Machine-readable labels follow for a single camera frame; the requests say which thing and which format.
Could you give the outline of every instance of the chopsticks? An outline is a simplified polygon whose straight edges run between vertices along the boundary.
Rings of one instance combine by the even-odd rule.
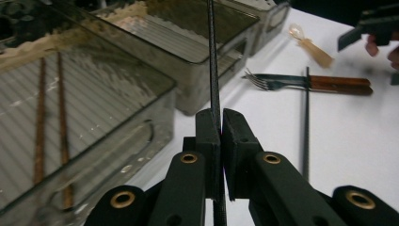
[[[57,53],[57,75],[58,75],[58,104],[59,104],[59,138],[60,138],[60,154],[61,164],[65,165],[70,160],[67,130],[67,115],[65,108],[65,90],[64,90],[64,73],[62,68],[62,55]],[[46,61],[40,59],[40,81],[39,81],[39,98],[36,119],[36,146],[35,146],[35,173],[34,185],[41,182],[44,178],[44,137],[45,137],[45,77],[46,77]],[[64,209],[73,206],[73,189],[68,185],[63,190]]]
[[[46,83],[46,61],[40,59],[39,98],[36,116],[36,145],[35,145],[35,174],[33,184],[36,185],[44,177],[44,118],[45,118],[45,83]]]
[[[62,69],[62,55],[57,53],[57,68],[58,68],[58,102],[59,102],[59,136],[60,136],[60,151],[61,164],[65,165],[70,161],[70,152],[68,146],[68,131],[67,131],[67,115],[65,110],[65,95],[64,95],[64,72]],[[64,208],[73,206],[73,189],[72,185],[68,185],[63,191]]]
[[[306,68],[306,98],[305,98],[305,120],[304,120],[304,137],[303,137],[303,155],[302,155],[302,176],[309,181],[309,162],[310,162],[310,90],[311,76],[309,75],[309,67]]]

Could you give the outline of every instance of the white table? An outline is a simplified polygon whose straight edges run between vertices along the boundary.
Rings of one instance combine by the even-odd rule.
[[[287,32],[300,24],[305,36],[335,58],[320,68]],[[391,86],[394,69],[386,59],[397,45],[381,48],[377,57],[364,50],[364,40],[337,52],[337,39],[351,29],[292,9],[283,31],[247,61],[253,73],[311,74],[368,78],[372,96],[311,92],[311,185],[329,196],[337,186],[370,190],[399,210],[399,87]],[[267,151],[281,153],[299,169],[301,163],[305,92],[283,89],[265,92],[238,73],[220,92],[221,106],[241,112]],[[147,189],[165,178],[172,156],[182,150],[183,138],[195,135],[194,117],[175,113],[174,139],[128,184]],[[229,225],[253,225],[247,201],[227,202]],[[206,225],[212,223],[207,201]]]

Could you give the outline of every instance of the fork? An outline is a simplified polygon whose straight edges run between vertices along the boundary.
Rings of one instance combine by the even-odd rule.
[[[277,80],[264,80],[253,73],[246,72],[246,78],[251,81],[255,86],[266,90],[273,91],[283,88],[306,89],[306,83],[302,81],[277,81]],[[310,91],[319,92],[333,92],[341,94],[354,94],[354,95],[371,95],[373,90],[368,86],[359,85],[341,85],[328,82],[310,82]]]

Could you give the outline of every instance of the black rod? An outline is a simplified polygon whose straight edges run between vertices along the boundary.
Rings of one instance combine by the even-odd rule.
[[[304,142],[303,142],[303,159],[302,159],[302,176],[309,181],[309,161],[310,161],[310,104],[309,93],[311,88],[311,76],[309,75],[309,67],[306,68],[306,100],[305,100],[305,126],[304,126]]]
[[[218,74],[217,74],[217,50],[216,50],[216,38],[215,38],[215,14],[214,14],[214,1],[208,0],[208,29],[209,29],[209,56],[210,56],[210,90],[211,90],[211,111],[213,114],[214,123],[219,135],[221,135],[221,121],[220,121],[220,101],[219,101],[219,85],[218,85]],[[219,184],[218,194],[214,199],[214,225],[225,226],[227,225],[226,220],[226,198],[224,188],[224,174],[222,158],[220,159],[220,168],[216,169],[216,173],[220,175],[219,181],[215,182]]]

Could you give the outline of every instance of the knife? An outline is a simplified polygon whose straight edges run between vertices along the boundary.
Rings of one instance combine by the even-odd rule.
[[[265,90],[301,88],[307,86],[307,77],[283,74],[246,73],[247,78]],[[365,78],[310,75],[310,90],[341,94],[371,95],[370,81]]]
[[[297,82],[305,83],[307,77],[284,75],[284,74],[272,74],[272,73],[254,73],[254,76],[263,80],[272,80],[280,82]],[[367,86],[371,85],[370,81],[366,78],[351,78],[351,77],[333,77],[333,76],[322,76],[322,75],[310,75],[311,83],[326,83],[335,85],[346,85],[346,86]]]

